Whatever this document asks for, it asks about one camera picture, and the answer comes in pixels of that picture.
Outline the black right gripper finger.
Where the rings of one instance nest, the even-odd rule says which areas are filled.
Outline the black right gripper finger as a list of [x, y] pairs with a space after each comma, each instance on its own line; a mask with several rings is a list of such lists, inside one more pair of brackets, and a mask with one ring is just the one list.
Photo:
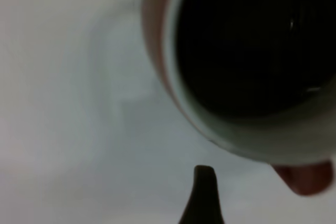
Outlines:
[[212, 167], [195, 166], [192, 191], [179, 223], [224, 224], [217, 177]]

